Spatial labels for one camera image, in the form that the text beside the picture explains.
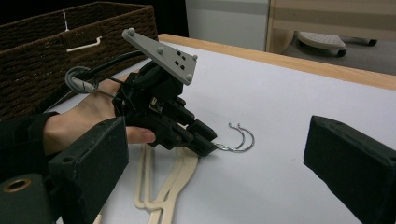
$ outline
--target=metal bracket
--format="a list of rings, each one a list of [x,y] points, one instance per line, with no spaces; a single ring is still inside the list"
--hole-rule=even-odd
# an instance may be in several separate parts
[[[184,85],[188,86],[192,83],[197,55],[191,56],[186,52],[140,35],[134,28],[124,30],[122,37]]]

